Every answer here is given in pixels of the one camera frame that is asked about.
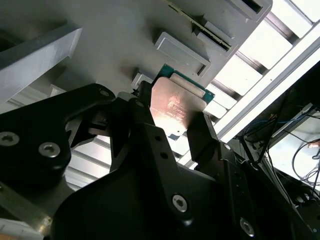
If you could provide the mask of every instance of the bolt head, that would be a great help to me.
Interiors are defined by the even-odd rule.
[[[247,220],[243,219],[242,217],[240,218],[240,227],[249,237],[255,236],[254,228]]]
[[[103,96],[106,96],[108,97],[109,96],[109,93],[105,90],[101,90],[100,93],[103,95]]]
[[[17,134],[11,131],[0,132],[0,146],[11,147],[20,141]]]
[[[44,142],[38,148],[39,153],[47,158],[55,158],[60,154],[60,147],[54,142]]]
[[[188,209],[187,201],[184,199],[183,196],[179,194],[175,194],[172,197],[172,203],[175,206],[175,208],[181,213],[184,213]]]

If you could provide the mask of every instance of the white surface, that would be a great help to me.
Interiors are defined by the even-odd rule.
[[[283,36],[262,21],[239,48],[239,52],[271,69],[291,47]]]
[[[261,77],[260,73],[234,55],[215,79],[243,96]]]
[[[319,37],[320,24],[317,24],[215,124],[214,129],[223,142],[230,141],[320,60],[320,51],[314,52],[320,46],[320,41],[317,40]],[[277,85],[268,92],[268,86],[273,82]],[[259,98],[261,99],[256,102],[256,105],[246,108]],[[220,133],[229,124],[232,126]]]
[[[312,22],[320,19],[319,0],[291,0]]]
[[[299,38],[302,38],[312,27],[312,23],[289,0],[274,0],[271,12]]]
[[[227,109],[225,109],[223,106],[216,103],[215,101],[211,101],[205,107],[204,111],[208,112],[208,113],[212,114],[213,116],[216,116],[218,119],[220,119],[226,114]]]
[[[221,106],[225,107],[226,109],[231,109],[237,103],[235,99],[233,99],[228,94],[224,93],[212,84],[209,84],[209,86],[206,89],[215,95],[213,100]]]
[[[320,120],[310,117],[292,133],[308,142],[318,139],[320,138]],[[301,140],[288,134],[269,150],[273,166],[299,180],[299,177],[293,171],[292,159],[297,149],[304,144]],[[312,159],[312,156],[316,155],[318,150],[318,147],[307,148],[305,146],[296,155],[294,168],[301,177],[304,178],[317,167],[319,160]],[[310,181],[314,181],[315,178],[316,176],[314,175],[310,178]]]
[[[167,139],[172,151],[182,156],[185,155],[187,151],[189,151],[188,139],[185,136],[180,136],[177,140],[172,140],[169,137]]]

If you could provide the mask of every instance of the metal plate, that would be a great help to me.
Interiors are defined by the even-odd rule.
[[[152,88],[151,114],[155,125],[163,128],[167,136],[181,136],[194,113],[202,112],[206,106],[201,98],[166,77],[158,78]]]

